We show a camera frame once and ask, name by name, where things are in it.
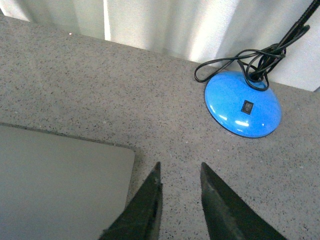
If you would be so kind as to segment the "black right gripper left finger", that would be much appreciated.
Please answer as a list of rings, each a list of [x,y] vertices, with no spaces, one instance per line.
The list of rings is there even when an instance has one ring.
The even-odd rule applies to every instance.
[[[101,240],[157,240],[163,209],[161,163],[158,161],[119,217],[100,235]]]

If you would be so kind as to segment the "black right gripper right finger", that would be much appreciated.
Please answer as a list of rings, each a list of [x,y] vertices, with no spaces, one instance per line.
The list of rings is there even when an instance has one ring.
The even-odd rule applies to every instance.
[[[201,203],[211,240],[284,240],[209,166],[201,163]]]

